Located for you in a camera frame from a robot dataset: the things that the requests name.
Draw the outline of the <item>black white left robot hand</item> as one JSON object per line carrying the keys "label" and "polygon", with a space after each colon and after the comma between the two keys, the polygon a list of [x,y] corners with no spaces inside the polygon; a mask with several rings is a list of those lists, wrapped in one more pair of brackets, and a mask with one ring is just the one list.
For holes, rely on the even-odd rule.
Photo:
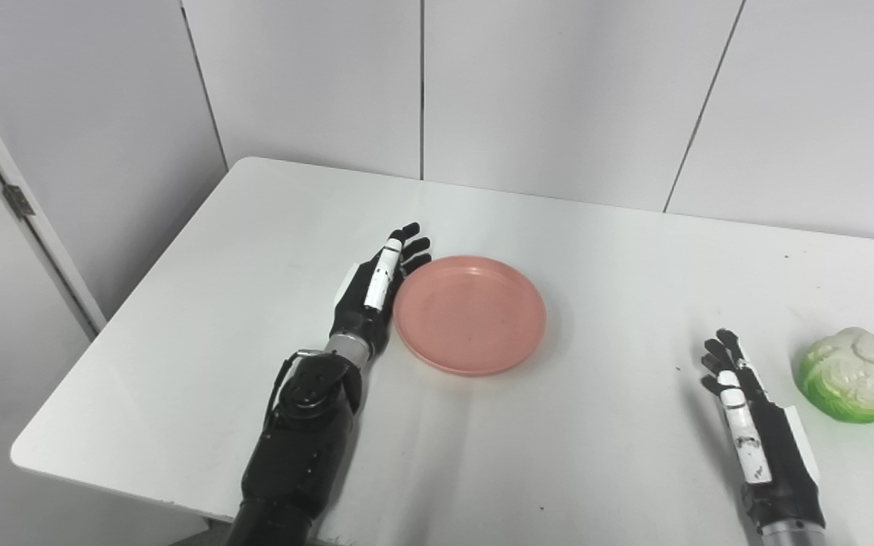
{"label": "black white left robot hand", "polygon": [[368,362],[388,345],[393,305],[400,287],[410,274],[432,260],[431,241],[420,232],[419,222],[391,232],[371,259],[355,266],[335,304],[330,338],[357,340],[365,346]]}

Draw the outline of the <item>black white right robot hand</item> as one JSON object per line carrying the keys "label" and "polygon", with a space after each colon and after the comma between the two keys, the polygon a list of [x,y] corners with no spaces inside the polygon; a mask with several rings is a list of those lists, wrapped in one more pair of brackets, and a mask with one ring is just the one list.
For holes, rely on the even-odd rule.
{"label": "black white right robot hand", "polygon": [[700,383],[718,401],[757,535],[764,545],[825,545],[819,473],[797,408],[771,400],[735,332],[718,329],[704,349]]}

